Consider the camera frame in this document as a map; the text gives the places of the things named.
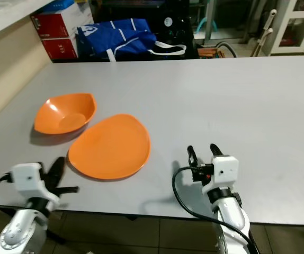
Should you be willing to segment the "orange plate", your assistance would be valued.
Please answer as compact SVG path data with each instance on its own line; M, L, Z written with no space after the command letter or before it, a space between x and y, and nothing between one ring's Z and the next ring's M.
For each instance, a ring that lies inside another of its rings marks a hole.
M149 155L145 126L130 114L116 114L84 131L70 146L67 158L86 177L117 180L139 172Z

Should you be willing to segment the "orange bowl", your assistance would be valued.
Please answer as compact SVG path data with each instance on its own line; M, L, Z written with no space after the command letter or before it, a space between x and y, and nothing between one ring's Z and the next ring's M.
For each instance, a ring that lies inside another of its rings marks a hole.
M98 104L90 93L51 97L38 109L34 130L43 134L65 134L91 121Z

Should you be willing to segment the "white walking crutch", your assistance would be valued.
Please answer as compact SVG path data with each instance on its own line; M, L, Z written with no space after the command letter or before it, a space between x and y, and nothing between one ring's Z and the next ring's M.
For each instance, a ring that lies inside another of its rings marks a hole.
M263 34L261 35L261 37L257 40L256 43L256 47L253 49L252 53L251 53L251 57L258 57L258 55L261 53L263 45L267 39L267 37L269 36L269 34L271 34L273 32L272 28L268 28L266 30L264 30Z
M269 36L273 32L273 29L271 27L271 24L274 20L274 17L277 15L277 10L273 9L269 12L268 19L264 23L263 26L263 34L261 34L261 37L258 39L256 47L252 51L251 57L258 57L258 55L261 53L261 50L263 48L263 45Z

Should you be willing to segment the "black machine white dial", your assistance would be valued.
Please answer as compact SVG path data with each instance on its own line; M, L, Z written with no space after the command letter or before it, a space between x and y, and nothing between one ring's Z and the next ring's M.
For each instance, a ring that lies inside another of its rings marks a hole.
M164 0L153 11L149 25L158 41L187 46L186 59L199 57L189 20L189 0Z

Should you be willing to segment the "red white cardboard box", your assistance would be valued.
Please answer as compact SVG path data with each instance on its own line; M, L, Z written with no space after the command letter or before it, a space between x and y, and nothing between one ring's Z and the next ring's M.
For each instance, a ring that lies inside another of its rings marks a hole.
M41 12L30 17L41 39L74 37L77 27L93 24L91 7L87 3L73 3L64 10Z

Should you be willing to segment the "white cabinet glass doors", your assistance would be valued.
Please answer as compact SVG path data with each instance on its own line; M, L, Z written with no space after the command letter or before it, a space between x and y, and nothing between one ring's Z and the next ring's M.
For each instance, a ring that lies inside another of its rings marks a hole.
M277 11L264 54L304 54L304 0L277 0Z

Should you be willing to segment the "blue cardboard box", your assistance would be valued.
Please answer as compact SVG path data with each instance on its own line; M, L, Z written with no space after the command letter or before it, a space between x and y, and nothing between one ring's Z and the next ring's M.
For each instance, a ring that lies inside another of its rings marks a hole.
M53 0L52 2L38 9L38 13L62 11L74 4L75 0Z

